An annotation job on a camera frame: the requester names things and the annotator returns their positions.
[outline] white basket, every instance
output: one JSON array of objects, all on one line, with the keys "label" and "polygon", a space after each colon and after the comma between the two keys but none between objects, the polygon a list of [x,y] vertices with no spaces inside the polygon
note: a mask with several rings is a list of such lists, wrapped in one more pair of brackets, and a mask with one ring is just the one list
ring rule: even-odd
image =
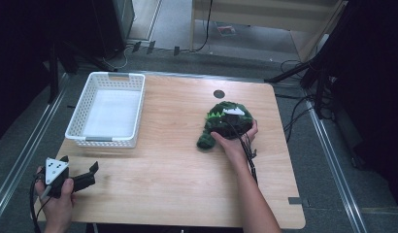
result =
[{"label": "white basket", "polygon": [[80,147],[135,148],[144,96],[144,75],[91,73],[66,138]]}]

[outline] black hole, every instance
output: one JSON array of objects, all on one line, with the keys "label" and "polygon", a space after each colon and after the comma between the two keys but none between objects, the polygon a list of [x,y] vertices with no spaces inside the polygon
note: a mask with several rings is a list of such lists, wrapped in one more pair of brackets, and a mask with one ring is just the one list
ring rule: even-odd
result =
[{"label": "black hole", "polygon": [[224,97],[224,92],[223,90],[216,90],[214,91],[214,97],[216,97],[217,99],[221,99]]}]

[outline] black pole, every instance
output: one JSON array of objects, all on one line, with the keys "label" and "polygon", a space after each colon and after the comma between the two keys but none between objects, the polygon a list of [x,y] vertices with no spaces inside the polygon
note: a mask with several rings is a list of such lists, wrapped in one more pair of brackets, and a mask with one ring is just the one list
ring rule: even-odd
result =
[{"label": "black pole", "polygon": [[80,55],[81,57],[83,57],[84,59],[86,59],[87,61],[92,63],[93,65],[95,65],[101,71],[107,71],[107,72],[116,72],[117,71],[117,69],[111,70],[111,68],[109,68],[109,66],[103,64],[102,62],[100,62],[99,60],[94,58],[93,56],[87,54],[85,51],[77,48],[75,45],[73,45],[73,44],[71,44],[69,42],[66,42],[66,41],[63,41],[62,43],[63,43],[64,46],[66,46],[67,48],[69,48],[73,52],[77,53],[78,55]]},{"label": "black pole", "polygon": [[297,73],[299,73],[301,71],[304,71],[304,70],[308,69],[311,66],[311,63],[313,61],[314,61],[314,59],[311,59],[311,60],[309,60],[309,61],[307,61],[305,63],[302,63],[302,64],[296,66],[295,68],[293,68],[291,70],[288,70],[288,71],[284,72],[281,75],[278,75],[278,76],[273,77],[271,79],[265,79],[264,83],[277,83],[277,82],[283,81],[283,80],[289,78],[292,75],[295,75],[295,74],[297,74]]},{"label": "black pole", "polygon": [[49,103],[53,102],[54,98],[59,92],[59,76],[57,73],[57,55],[56,55],[56,42],[50,43],[50,58],[49,58],[49,69],[50,69],[50,98]]},{"label": "black pole", "polygon": [[315,113],[319,119],[323,119],[322,112],[320,111],[322,108],[322,97],[323,91],[325,89],[325,82],[328,79],[328,73],[326,68],[320,70],[319,78],[317,80],[317,87],[316,87],[316,95],[315,95]]}]

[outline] human arm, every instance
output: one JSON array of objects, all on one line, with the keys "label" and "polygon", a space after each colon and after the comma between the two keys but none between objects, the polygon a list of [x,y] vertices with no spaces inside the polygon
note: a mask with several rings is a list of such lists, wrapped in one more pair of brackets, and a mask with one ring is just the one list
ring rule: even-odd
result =
[{"label": "human arm", "polygon": [[[254,120],[252,128],[247,133],[251,142],[257,131],[257,124]],[[247,157],[239,139],[227,140],[215,132],[212,132],[211,135],[224,148],[236,173],[244,232],[281,232],[271,208],[250,173]]]},{"label": "human arm", "polygon": [[[75,195],[72,194],[74,182],[67,179],[62,186],[61,195],[58,199],[52,198],[43,208],[46,216],[47,224],[45,233],[62,233],[67,232],[72,221],[72,212],[75,204]],[[35,189],[39,196],[45,191],[45,185],[42,180],[35,183]],[[48,198],[40,200],[44,205]]]}]

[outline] white triangular object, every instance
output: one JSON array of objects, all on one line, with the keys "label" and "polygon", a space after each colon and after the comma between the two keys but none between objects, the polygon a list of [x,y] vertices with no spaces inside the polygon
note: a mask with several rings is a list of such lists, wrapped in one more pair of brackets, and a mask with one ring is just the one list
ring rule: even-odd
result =
[{"label": "white triangular object", "polygon": [[48,158],[46,160],[46,184],[51,184],[68,166],[68,162]]},{"label": "white triangular object", "polygon": [[244,116],[245,112],[242,111],[239,107],[236,107],[236,109],[223,109],[223,112],[229,115],[239,115],[239,116]]}]

